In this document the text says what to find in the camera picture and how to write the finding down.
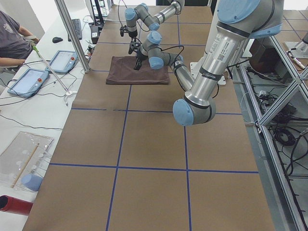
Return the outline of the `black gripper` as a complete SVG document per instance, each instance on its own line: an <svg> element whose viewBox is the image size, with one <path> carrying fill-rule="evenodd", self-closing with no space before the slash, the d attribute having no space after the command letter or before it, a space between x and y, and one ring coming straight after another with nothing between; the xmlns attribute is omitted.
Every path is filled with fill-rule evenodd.
<svg viewBox="0 0 308 231"><path fill-rule="evenodd" d="M138 32L137 32L137 30L128 31L128 35L129 35L131 38L136 38L136 37L138 36Z"/></svg>
<svg viewBox="0 0 308 231"><path fill-rule="evenodd" d="M134 66L134 70L139 71L140 68L142 67L142 62L145 61L145 60L147 59L147 56L144 55L144 54L141 52L141 50L138 50L138 51L137 51L136 58L137 58L137 61L136 61L135 66Z"/></svg>

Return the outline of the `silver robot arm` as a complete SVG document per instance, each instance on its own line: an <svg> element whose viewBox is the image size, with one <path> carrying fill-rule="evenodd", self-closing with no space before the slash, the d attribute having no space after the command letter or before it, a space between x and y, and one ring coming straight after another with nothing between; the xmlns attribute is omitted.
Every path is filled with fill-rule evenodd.
<svg viewBox="0 0 308 231"><path fill-rule="evenodd" d="M128 33L137 35L136 22L141 20L149 29L146 41L138 49L138 61L147 59L152 69L169 66L184 89L184 96L173 104L178 124L191 126L210 121L216 113L212 92L223 76L240 43L247 39L266 38L282 28L282 0L222 0L218 3L217 34L203 59L198 74L193 76L181 55L162 51L159 26L181 13L184 1L174 0L156 15L140 4L125 10Z"/></svg>
<svg viewBox="0 0 308 231"><path fill-rule="evenodd" d="M170 17L181 14L185 6L184 0L169 0L170 5L156 13L151 15L149 13L148 6L145 3L141 3L135 8L125 9L126 25L121 26L120 36L123 37L125 33L131 38L136 38L138 35L137 21L141 20L150 31L157 31L162 23L164 23Z"/></svg>

